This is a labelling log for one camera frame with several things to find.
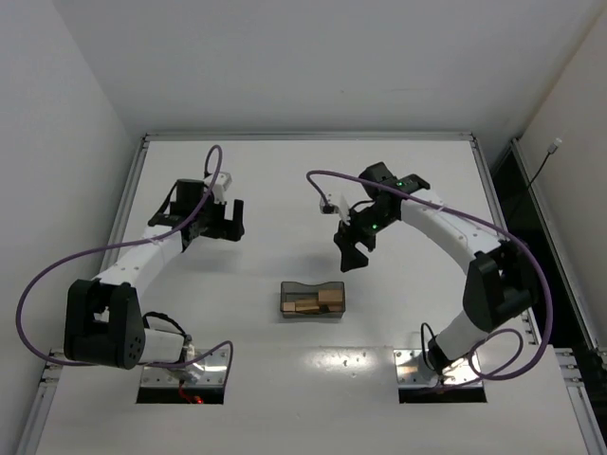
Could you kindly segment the grey transparent plastic bin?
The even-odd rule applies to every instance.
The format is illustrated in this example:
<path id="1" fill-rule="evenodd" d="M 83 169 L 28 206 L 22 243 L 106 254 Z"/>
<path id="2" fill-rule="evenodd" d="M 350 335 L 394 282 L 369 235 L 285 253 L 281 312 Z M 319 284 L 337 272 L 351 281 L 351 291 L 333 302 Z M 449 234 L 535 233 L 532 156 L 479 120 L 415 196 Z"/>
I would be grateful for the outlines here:
<path id="1" fill-rule="evenodd" d="M 282 282 L 280 312 L 285 319 L 341 319 L 346 311 L 344 282 Z"/>

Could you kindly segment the dark long wood block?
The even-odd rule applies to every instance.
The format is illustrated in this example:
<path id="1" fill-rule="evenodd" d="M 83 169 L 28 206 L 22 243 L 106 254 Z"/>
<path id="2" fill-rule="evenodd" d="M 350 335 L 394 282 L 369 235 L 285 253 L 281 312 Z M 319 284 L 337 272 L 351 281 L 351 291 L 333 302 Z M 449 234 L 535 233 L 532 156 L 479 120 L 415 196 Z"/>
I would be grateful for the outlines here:
<path id="1" fill-rule="evenodd" d="M 341 289 L 322 289 L 318 293 L 319 304 L 342 306 L 344 301 Z"/>

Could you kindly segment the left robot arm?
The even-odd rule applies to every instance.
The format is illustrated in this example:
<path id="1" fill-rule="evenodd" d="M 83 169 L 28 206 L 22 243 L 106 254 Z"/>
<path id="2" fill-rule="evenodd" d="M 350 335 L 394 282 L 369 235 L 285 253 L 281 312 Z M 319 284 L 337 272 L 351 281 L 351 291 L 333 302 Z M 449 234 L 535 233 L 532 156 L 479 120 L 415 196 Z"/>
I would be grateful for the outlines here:
<path id="1" fill-rule="evenodd" d="M 67 294 L 64 354 L 67 359 L 130 370 L 138 364 L 179 364 L 191 338 L 182 330 L 150 328 L 139 300 L 162 269 L 199 237 L 238 242 L 244 203 L 226 218 L 229 173 L 203 180 L 178 179 L 148 221 L 142 239 L 91 280 L 77 280 Z"/>

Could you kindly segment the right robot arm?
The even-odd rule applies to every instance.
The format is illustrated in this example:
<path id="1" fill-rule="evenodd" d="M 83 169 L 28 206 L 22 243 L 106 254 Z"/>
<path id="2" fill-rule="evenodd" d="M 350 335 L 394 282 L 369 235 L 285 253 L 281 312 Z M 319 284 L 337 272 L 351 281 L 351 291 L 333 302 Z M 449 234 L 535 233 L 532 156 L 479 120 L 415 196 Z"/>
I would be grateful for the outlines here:
<path id="1" fill-rule="evenodd" d="M 445 251 L 466 276 L 462 310 L 431 338 L 423 356 L 431 371 L 444 372 L 535 302 L 534 275 L 522 269 L 519 249 L 449 213 L 421 177 L 398 178 L 382 162 L 367 167 L 359 177 L 372 203 L 362 210 L 340 208 L 334 242 L 340 250 L 342 272 L 367 266 L 368 258 L 357 246 L 373 250 L 377 234 L 402 221 Z"/>

